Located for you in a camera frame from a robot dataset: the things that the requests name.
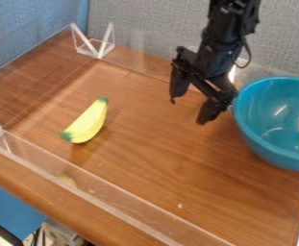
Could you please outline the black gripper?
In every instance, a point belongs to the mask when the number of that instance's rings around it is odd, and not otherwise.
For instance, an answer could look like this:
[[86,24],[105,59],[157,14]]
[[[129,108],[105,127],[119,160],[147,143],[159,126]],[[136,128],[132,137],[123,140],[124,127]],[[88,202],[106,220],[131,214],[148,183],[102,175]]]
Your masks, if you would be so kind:
[[228,44],[203,41],[199,50],[192,52],[185,47],[176,48],[177,55],[172,59],[169,78],[169,101],[184,96],[188,86],[195,85],[208,97],[196,117],[196,123],[204,125],[227,111],[237,92],[231,85],[227,73],[243,48],[236,40]]

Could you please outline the black blue robot arm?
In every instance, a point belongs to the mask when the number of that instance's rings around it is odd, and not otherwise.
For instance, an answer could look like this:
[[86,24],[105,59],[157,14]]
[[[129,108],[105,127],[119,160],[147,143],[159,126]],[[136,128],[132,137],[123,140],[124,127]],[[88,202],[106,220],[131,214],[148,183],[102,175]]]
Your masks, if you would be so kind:
[[237,96],[228,72],[232,66],[247,67],[236,64],[236,59],[241,49],[251,56],[245,36],[255,32],[259,23],[259,5],[260,0],[211,0],[208,24],[197,51],[192,52],[183,46],[176,48],[177,55],[171,63],[169,98],[175,102],[189,85],[207,96],[196,118],[199,125],[213,121]]

